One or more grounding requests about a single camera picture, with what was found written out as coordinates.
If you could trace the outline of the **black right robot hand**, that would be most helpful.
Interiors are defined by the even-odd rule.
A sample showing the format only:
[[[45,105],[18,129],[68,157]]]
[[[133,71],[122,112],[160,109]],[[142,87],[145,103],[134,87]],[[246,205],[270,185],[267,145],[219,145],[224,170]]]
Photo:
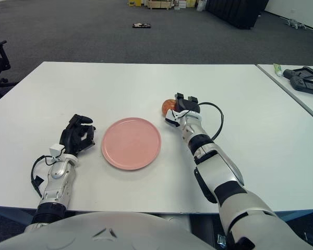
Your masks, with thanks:
[[[162,112],[165,121],[177,128],[183,128],[189,117],[201,119],[197,98],[189,96],[185,99],[181,93],[176,93],[174,99],[166,100],[162,105]]]

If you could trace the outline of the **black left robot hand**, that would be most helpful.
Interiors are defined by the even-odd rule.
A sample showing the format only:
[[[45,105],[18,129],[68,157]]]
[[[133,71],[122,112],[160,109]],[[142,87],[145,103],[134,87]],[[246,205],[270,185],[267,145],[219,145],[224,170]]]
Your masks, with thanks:
[[[65,154],[78,156],[95,145],[93,120],[89,117],[74,114],[67,127],[62,131],[60,145],[64,145]]]

